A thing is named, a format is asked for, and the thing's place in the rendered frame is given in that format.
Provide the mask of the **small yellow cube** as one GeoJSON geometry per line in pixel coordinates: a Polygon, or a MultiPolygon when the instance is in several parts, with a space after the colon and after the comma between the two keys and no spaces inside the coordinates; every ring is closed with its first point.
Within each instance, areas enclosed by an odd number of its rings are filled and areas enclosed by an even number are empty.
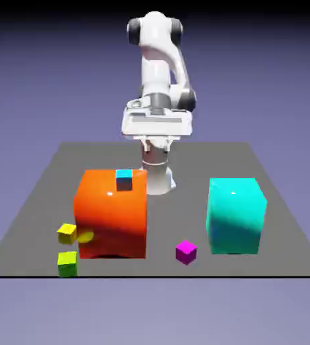
{"type": "Polygon", "coordinates": [[[58,241],[63,245],[72,245],[77,239],[77,226],[75,224],[63,223],[57,230],[58,241]]]}

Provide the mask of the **large cyan box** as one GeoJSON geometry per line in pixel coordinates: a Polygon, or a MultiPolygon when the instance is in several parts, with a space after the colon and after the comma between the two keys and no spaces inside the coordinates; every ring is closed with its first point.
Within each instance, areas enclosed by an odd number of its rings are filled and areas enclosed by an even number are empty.
{"type": "Polygon", "coordinates": [[[209,182],[206,232],[215,255],[256,255],[267,199],[251,177],[212,177],[209,182]]]}

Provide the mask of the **large orange box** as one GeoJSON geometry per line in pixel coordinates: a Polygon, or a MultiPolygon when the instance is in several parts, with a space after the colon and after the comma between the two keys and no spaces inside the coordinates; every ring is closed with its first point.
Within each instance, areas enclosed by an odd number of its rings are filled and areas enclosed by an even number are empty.
{"type": "Polygon", "coordinates": [[[73,199],[80,258],[144,259],[147,172],[133,169],[133,189],[117,191],[115,169],[85,170],[73,199]]]}

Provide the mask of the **small green cube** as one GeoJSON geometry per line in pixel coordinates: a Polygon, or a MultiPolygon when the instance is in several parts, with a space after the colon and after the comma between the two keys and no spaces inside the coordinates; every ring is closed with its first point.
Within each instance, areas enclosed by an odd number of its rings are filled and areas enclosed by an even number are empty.
{"type": "Polygon", "coordinates": [[[58,253],[58,276],[60,278],[72,278],[77,276],[77,252],[66,251],[58,253]]]}

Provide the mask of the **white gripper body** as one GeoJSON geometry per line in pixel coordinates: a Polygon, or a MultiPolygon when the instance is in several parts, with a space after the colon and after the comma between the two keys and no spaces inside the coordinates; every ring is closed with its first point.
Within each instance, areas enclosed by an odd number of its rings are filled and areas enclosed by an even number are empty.
{"type": "Polygon", "coordinates": [[[188,137],[193,131],[192,120],[189,111],[165,108],[163,115],[153,115],[150,108],[126,108],[121,132],[133,137],[188,137]]]}

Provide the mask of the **small blue cube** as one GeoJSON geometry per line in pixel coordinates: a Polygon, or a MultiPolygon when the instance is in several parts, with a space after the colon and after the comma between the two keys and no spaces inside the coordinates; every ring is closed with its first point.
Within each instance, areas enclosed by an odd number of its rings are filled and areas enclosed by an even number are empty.
{"type": "Polygon", "coordinates": [[[117,191],[131,191],[133,189],[132,169],[117,169],[115,176],[117,191]]]}

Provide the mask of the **small magenta cube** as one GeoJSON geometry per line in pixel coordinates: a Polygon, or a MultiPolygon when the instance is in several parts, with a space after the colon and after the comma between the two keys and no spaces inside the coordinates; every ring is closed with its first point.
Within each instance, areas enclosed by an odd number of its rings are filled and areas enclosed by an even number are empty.
{"type": "Polygon", "coordinates": [[[191,264],[197,258],[197,246],[189,241],[179,243],[175,247],[175,258],[182,264],[191,264]]]}

